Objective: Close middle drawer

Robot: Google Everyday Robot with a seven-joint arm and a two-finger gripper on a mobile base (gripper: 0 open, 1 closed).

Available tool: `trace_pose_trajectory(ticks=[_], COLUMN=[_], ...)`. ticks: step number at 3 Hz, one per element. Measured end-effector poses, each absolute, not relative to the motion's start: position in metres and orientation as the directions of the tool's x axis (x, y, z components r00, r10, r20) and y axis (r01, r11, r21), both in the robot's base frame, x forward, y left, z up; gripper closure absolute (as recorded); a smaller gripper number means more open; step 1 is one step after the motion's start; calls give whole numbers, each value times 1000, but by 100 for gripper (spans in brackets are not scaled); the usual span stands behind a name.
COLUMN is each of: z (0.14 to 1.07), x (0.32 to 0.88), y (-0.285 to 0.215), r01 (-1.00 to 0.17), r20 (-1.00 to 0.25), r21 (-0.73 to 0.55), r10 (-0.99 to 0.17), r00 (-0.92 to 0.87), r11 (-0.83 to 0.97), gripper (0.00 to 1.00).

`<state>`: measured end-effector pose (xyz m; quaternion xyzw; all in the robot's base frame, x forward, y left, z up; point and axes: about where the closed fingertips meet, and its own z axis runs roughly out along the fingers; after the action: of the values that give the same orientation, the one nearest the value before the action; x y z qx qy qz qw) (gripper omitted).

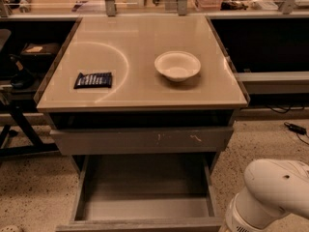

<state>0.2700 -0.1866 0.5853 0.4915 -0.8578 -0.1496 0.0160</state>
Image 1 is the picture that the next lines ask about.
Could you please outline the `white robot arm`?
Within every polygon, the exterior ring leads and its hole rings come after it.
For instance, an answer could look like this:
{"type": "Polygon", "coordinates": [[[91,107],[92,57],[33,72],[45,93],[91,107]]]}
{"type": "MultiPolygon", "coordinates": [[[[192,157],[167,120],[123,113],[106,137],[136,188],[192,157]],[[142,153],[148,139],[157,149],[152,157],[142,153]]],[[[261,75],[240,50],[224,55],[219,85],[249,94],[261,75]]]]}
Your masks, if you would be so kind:
{"type": "Polygon", "coordinates": [[[245,168],[244,187],[231,200],[219,232],[266,232],[289,214],[309,218],[309,165],[256,159],[245,168]]]}

